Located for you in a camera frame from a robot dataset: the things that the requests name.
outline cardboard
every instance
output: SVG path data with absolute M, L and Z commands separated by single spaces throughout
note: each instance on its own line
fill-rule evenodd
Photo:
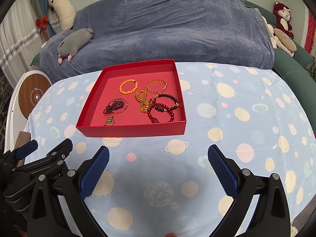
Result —
M 31 140 L 31 133 L 20 131 L 16 139 L 14 148 L 16 149 L 18 147 L 22 147 L 23 145 L 27 144 L 30 140 Z M 17 166 L 22 166 L 22 165 L 24 165 L 24 160 L 19 161 Z
M 135 99 L 135 93 L 124 95 L 119 87 L 127 79 L 135 79 L 138 82 L 138 90 L 147 90 L 147 84 L 153 79 L 163 79 L 167 82 L 167 88 L 163 93 L 171 94 L 178 100 L 180 106 L 174 113 L 174 121 L 170 120 L 167 112 L 161 113 L 151 110 L 153 117 L 161 123 L 152 123 L 147 113 L 139 110 L 140 102 Z M 123 86 L 124 91 L 134 88 L 132 82 Z M 164 87 L 163 83 L 150 85 L 153 90 Z M 146 100 L 156 94 L 147 91 Z M 113 99 L 122 98 L 128 103 L 125 112 L 113 115 L 103 114 L 103 110 Z M 157 98 L 157 103 L 164 103 L 168 107 L 174 106 L 174 102 L 167 98 Z M 104 126 L 109 115 L 114 116 L 114 125 Z M 94 84 L 77 122 L 77 129 L 87 137 L 144 137 L 184 134 L 186 125 L 185 110 L 180 87 L 180 81 L 174 60 L 142 61 L 117 66 L 106 67 L 102 70 Z

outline dark red beaded bracelet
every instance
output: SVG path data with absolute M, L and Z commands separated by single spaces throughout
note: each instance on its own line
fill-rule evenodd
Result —
M 158 119 L 157 118 L 154 118 L 152 115 L 151 115 L 151 109 L 152 108 L 154 108 L 154 107 L 156 107 L 156 106 L 158 106 L 158 103 L 153 103 L 153 104 L 151 104 L 150 106 L 149 106 L 149 109 L 148 109 L 148 111 L 147 111 L 147 115 L 148 115 L 148 117 L 149 117 L 149 119 L 151 120 L 151 122 L 152 123 L 160 123 L 159 121 L 158 121 Z M 162 105 L 162 107 L 163 107 L 163 111 L 166 111 L 166 112 L 168 112 L 169 114 L 170 114 L 170 120 L 168 121 L 168 122 L 173 122 L 173 120 L 174 120 L 174 114 L 173 114 L 173 112 L 172 112 L 172 110 L 171 110 L 171 108 L 169 108 L 168 106 L 166 106 L 166 105 Z
M 172 111 L 173 111 L 173 110 L 176 110 L 176 109 L 180 106 L 178 100 L 177 100 L 175 97 L 173 97 L 171 94 L 166 94 L 166 93 L 160 93 L 160 94 L 156 95 L 154 98 L 151 98 L 151 99 L 149 100 L 149 102 L 151 102 L 151 103 L 156 103 L 156 99 L 157 99 L 158 97 L 167 97 L 167 98 L 173 100 L 174 103 L 175 103 L 175 106 L 173 106 L 173 107 L 170 108 Z

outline jewelry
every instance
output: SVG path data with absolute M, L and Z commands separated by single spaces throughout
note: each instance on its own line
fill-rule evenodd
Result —
M 155 102 L 156 102 L 156 99 L 157 99 L 158 97 L 167 97 L 167 98 L 173 100 L 174 103 L 175 103 L 175 106 L 171 107 L 171 108 L 170 108 L 171 110 L 176 110 L 176 109 L 180 106 L 178 100 L 177 100 L 175 97 L 173 97 L 173 96 L 170 95 L 170 94 L 166 94 L 166 93 L 160 93 L 159 95 L 156 95 L 154 98 L 151 98 L 151 99 L 149 100 L 149 102 L 150 102 L 150 103 L 155 103 Z
M 153 104 L 151 104 L 151 105 L 149 106 L 149 109 L 148 109 L 148 111 L 147 111 L 147 115 L 148 115 L 148 117 L 149 117 L 149 119 L 151 120 L 152 123 L 160 123 L 157 118 L 154 118 L 154 117 L 151 115 L 151 112 L 150 112 L 151 109 L 152 109 L 153 107 L 155 107 L 155 106 L 158 106 L 158 103 L 153 103 Z M 173 114 L 171 108 L 169 108 L 168 106 L 164 106 L 164 110 L 167 111 L 167 112 L 170 114 L 170 120 L 169 120 L 168 122 L 173 122 L 173 120 L 174 120 L 174 114 Z
M 124 92 L 124 91 L 122 90 L 123 85 L 125 85 L 125 84 L 128 83 L 128 82 L 134 82 L 134 83 L 135 83 L 135 87 L 134 87 L 131 91 Z M 135 91 L 137 90 L 137 88 L 138 88 L 138 83 L 137 83 L 137 81 L 134 80 L 134 79 L 128 79 L 128 80 L 124 81 L 124 82 L 120 85 L 120 87 L 119 87 L 119 92 L 122 93 L 122 94 L 130 94 L 130 93 L 135 92 Z
M 146 97 L 147 97 L 147 91 L 146 90 L 139 90 L 135 93 L 135 99 L 137 101 L 140 102 L 140 107 L 139 107 L 139 110 L 140 112 L 147 112 L 148 108 L 149 108 L 149 101 L 146 101 Z
M 161 89 L 161 92 L 165 91 L 166 88 L 167 88 L 167 82 L 162 80 L 162 79 L 154 79 L 152 81 L 150 81 L 148 84 L 147 84 L 147 90 L 148 92 L 151 92 L 151 93 L 158 93 L 158 91 L 155 91 L 155 90 L 151 90 L 149 89 L 149 86 L 153 83 L 157 83 L 157 82 L 160 82 L 160 83 L 164 83 L 165 84 L 165 87 Z
M 113 112 L 113 111 L 116 111 L 116 110 L 123 108 L 125 104 L 126 104 L 126 108 L 123 111 Z M 114 99 L 114 100 L 110 101 L 109 104 L 105 107 L 103 114 L 108 114 L 108 113 L 121 114 L 124 111 L 126 111 L 127 107 L 128 107 L 128 103 L 126 100 L 121 99 L 121 98 Z
M 108 116 L 106 120 L 106 125 L 104 126 L 112 126 L 114 125 L 114 123 L 115 123 L 114 116 Z

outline red bow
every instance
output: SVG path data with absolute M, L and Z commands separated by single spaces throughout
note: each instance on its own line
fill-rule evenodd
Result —
M 41 20 L 37 19 L 35 25 L 39 27 L 39 35 L 42 35 L 43 30 L 46 30 L 46 22 L 48 21 L 47 15 L 44 16 Z

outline blue gripper pad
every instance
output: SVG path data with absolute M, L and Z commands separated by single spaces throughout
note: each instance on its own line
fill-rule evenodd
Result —
M 235 199 L 238 196 L 237 179 L 213 145 L 209 147 L 207 155 L 226 195 Z
M 82 200 L 91 196 L 103 171 L 105 170 L 105 167 L 109 163 L 109 159 L 109 149 L 104 147 L 81 179 L 79 195 Z
M 36 151 L 38 146 L 39 145 L 36 140 L 29 141 L 27 144 L 23 145 L 18 149 L 15 156 L 18 160 L 23 160 L 32 152 Z

